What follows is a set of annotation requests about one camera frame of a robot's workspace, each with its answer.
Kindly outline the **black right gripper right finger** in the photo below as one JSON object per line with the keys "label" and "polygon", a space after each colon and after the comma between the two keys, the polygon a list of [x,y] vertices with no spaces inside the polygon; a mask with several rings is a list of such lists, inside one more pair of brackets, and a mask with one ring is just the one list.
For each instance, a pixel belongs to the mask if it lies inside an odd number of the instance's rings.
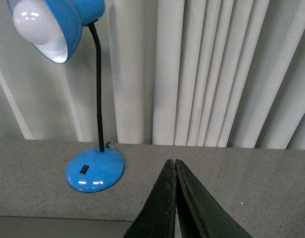
{"label": "black right gripper right finger", "polygon": [[176,160],[177,211],[183,238],[249,238],[182,160]]}

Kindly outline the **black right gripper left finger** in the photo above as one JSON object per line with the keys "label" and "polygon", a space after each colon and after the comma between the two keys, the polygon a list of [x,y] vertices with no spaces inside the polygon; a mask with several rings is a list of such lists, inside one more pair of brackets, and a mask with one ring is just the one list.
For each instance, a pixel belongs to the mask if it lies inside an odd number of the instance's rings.
{"label": "black right gripper left finger", "polygon": [[175,237],[177,173],[173,160],[167,160],[125,238]]}

